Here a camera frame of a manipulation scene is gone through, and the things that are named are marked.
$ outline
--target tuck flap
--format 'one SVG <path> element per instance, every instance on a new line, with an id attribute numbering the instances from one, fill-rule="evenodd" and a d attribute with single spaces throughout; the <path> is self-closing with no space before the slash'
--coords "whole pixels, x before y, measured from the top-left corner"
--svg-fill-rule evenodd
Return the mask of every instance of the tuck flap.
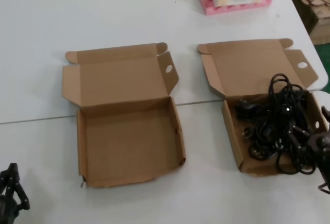
<path id="1" fill-rule="evenodd" d="M 284 53 L 305 88 L 312 85 L 319 78 L 301 50 L 284 50 Z"/>
<path id="2" fill-rule="evenodd" d="M 166 43 L 121 46 L 94 50 L 69 51 L 66 59 L 75 64 L 91 64 L 113 60 L 144 58 L 163 54 L 167 50 Z"/>
<path id="3" fill-rule="evenodd" d="M 212 54 L 214 51 L 225 49 L 230 46 L 236 47 L 237 49 L 278 49 L 282 47 L 283 49 L 288 48 L 293 45 L 293 40 L 284 39 L 263 39 L 263 40 L 241 40 L 241 41 L 225 41 L 209 44 L 199 44 L 197 49 L 200 54 Z"/>
<path id="4" fill-rule="evenodd" d="M 80 105 L 80 68 L 79 66 L 64 66 L 62 74 L 62 96 L 63 98 Z"/>
<path id="5" fill-rule="evenodd" d="M 170 94 L 179 81 L 179 76 L 176 72 L 171 54 L 168 51 L 157 56 L 157 59 L 167 93 Z"/>
<path id="6" fill-rule="evenodd" d="M 210 86 L 217 90 L 223 97 L 225 97 L 225 92 L 222 87 L 222 83 L 220 81 L 219 74 L 213 61 L 212 55 L 201 55 L 201 57 L 205 74 Z"/>

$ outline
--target box flap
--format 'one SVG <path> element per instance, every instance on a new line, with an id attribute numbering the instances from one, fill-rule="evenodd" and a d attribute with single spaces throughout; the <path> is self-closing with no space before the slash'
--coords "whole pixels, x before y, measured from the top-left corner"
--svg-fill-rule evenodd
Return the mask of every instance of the box flap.
<path id="1" fill-rule="evenodd" d="M 69 51 L 62 95 L 81 107 L 168 96 L 178 75 L 166 43 Z"/>
<path id="2" fill-rule="evenodd" d="M 315 82 L 318 76 L 303 53 L 285 50 L 292 44 L 290 39 L 231 41 L 201 44 L 198 51 L 210 85 L 223 97 L 233 97 L 267 93 L 278 73 L 303 88 Z M 279 83 L 275 90 L 282 87 Z"/>

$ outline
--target power cord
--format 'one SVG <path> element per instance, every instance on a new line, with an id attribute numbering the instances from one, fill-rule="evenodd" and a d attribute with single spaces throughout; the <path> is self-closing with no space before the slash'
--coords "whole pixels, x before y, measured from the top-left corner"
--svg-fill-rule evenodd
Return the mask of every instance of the power cord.
<path id="1" fill-rule="evenodd" d="M 274 85 L 285 82 L 278 93 Z M 312 174 L 315 169 L 313 153 L 307 148 L 311 125 L 305 110 L 306 92 L 297 84 L 292 84 L 284 74 L 272 77 L 268 89 L 269 100 L 265 104 L 253 104 L 241 100 L 235 105 L 237 118 L 254 124 L 244 130 L 246 138 L 252 141 L 249 154 L 260 161 L 277 155 L 276 168 L 282 174 Z M 281 167 L 281 158 L 288 154 L 293 171 Z"/>

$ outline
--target corrugated cardboard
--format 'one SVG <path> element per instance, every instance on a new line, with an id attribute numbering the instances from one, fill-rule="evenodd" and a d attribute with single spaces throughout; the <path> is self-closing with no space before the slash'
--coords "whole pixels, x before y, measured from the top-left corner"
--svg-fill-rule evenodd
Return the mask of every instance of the corrugated cardboard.
<path id="1" fill-rule="evenodd" d="M 66 54 L 77 65 L 63 67 L 62 95 L 81 107 L 79 174 L 87 186 L 149 181 L 184 164 L 182 129 L 169 97 L 178 75 L 166 51 L 158 43 Z"/>
<path id="2" fill-rule="evenodd" d="M 241 134 L 251 124 L 236 118 L 235 104 L 240 99 L 263 102 L 268 98 L 271 78 L 278 73 L 287 75 L 291 83 L 307 88 L 318 79 L 300 50 L 287 49 L 293 44 L 290 39 L 231 41 L 200 44 L 204 70 L 213 90 L 224 99 L 222 108 L 224 121 L 232 144 L 237 167 L 251 175 L 278 174 L 275 157 L 266 161 L 252 159 L 248 153 L 250 143 Z M 299 63 L 306 63 L 300 68 Z M 283 84 L 277 83 L 275 91 Z M 313 96 L 308 95 L 307 115 L 311 123 L 319 122 L 318 131 L 326 131 L 322 115 Z M 283 168 L 290 167 L 290 160 L 283 157 Z"/>
<path id="3" fill-rule="evenodd" d="M 330 0 L 292 0 L 313 44 L 330 43 Z"/>

